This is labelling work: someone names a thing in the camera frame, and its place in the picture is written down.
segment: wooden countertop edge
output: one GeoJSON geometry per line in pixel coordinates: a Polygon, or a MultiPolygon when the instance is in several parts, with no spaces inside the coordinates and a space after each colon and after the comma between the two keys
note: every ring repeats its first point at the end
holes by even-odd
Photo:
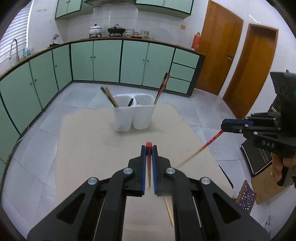
{"type": "Polygon", "coordinates": [[[161,44],[161,45],[165,45],[165,46],[169,46],[169,47],[173,47],[173,48],[178,48],[187,52],[191,52],[200,56],[204,56],[202,53],[196,52],[192,49],[188,49],[186,47],[183,47],[181,45],[176,45],[176,44],[171,44],[171,43],[167,43],[167,42],[162,42],[162,41],[158,41],[158,40],[149,40],[149,39],[136,39],[136,38],[129,38],[129,37],[98,37],[98,38],[87,38],[87,39],[78,39],[78,40],[73,40],[73,41],[67,41],[64,43],[61,43],[59,45],[53,46],[53,47],[48,47],[46,49],[40,50],[37,53],[32,54],[30,57],[27,57],[21,61],[19,61],[16,65],[10,67],[7,71],[5,71],[3,74],[0,75],[0,81],[2,79],[4,79],[8,74],[10,74],[12,71],[14,71],[15,69],[17,69],[18,67],[20,67],[21,65],[29,62],[31,59],[44,54],[48,51],[51,51],[53,49],[59,48],[61,46],[65,46],[68,44],[75,44],[75,43],[81,43],[81,42],[88,42],[88,41],[98,41],[98,40],[131,40],[131,41],[141,41],[141,42],[147,42],[147,43],[155,43],[155,44],[161,44]]]}

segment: cooking pot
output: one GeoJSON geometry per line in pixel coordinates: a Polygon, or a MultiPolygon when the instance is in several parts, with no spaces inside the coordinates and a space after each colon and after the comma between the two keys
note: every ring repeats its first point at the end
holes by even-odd
{"type": "Polygon", "coordinates": [[[116,24],[114,27],[108,29],[108,32],[110,33],[109,36],[111,36],[111,34],[120,34],[122,36],[125,31],[126,29],[119,27],[119,24],[116,24]]]}
{"type": "Polygon", "coordinates": [[[102,27],[95,24],[94,26],[89,28],[89,35],[100,34],[101,31],[102,31],[102,27]]]}

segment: pot lid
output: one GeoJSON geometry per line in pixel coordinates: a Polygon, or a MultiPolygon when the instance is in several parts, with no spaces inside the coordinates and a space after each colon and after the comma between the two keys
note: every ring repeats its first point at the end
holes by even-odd
{"type": "Polygon", "coordinates": [[[124,29],[122,27],[119,27],[119,24],[116,24],[114,27],[111,27],[111,29],[114,28],[114,29],[124,29]]]}
{"type": "Polygon", "coordinates": [[[90,27],[89,29],[98,29],[98,28],[102,28],[102,27],[100,27],[97,24],[95,24],[94,26],[90,27]]]}

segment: white plastic container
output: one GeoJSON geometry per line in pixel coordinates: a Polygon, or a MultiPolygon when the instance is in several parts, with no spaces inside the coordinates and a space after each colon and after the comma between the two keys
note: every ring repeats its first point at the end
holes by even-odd
{"type": "Polygon", "coordinates": [[[136,101],[136,112],[133,119],[133,127],[136,130],[147,129],[150,125],[152,115],[155,109],[154,97],[147,94],[135,95],[134,101],[136,101]]]}
{"type": "Polygon", "coordinates": [[[135,115],[135,100],[132,106],[128,107],[130,100],[132,99],[129,95],[116,95],[113,96],[114,100],[118,104],[118,108],[113,108],[114,112],[114,129],[117,132],[129,131],[131,129],[132,119],[135,115]]]}

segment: white pot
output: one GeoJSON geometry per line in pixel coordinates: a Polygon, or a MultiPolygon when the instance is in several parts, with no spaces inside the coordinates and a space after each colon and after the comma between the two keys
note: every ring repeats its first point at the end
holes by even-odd
{"type": "Polygon", "coordinates": [[[102,31],[102,27],[96,24],[89,28],[89,34],[100,34],[101,31],[102,31]]]}

